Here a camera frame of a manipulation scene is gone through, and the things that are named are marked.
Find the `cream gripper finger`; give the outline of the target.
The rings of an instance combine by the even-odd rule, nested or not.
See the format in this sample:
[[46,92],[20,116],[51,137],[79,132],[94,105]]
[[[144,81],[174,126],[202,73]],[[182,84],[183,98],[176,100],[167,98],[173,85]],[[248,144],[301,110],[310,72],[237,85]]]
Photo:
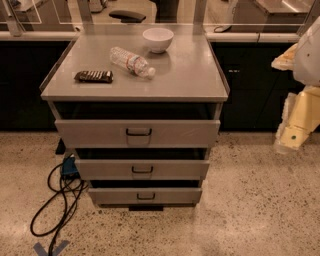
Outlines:
[[293,70],[297,46],[298,44],[292,45],[283,54],[276,57],[272,61],[271,67],[281,71]]
[[287,154],[298,150],[319,125],[320,88],[306,86],[299,94],[289,93],[275,135],[275,151]]

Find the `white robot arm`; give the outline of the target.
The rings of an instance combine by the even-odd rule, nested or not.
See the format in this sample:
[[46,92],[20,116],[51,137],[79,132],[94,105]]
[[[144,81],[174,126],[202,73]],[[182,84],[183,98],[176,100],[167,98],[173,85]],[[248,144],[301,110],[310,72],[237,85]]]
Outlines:
[[294,79],[304,85],[298,94],[288,94],[275,135],[275,150],[287,154],[298,150],[320,125],[320,17],[271,66],[292,70]]

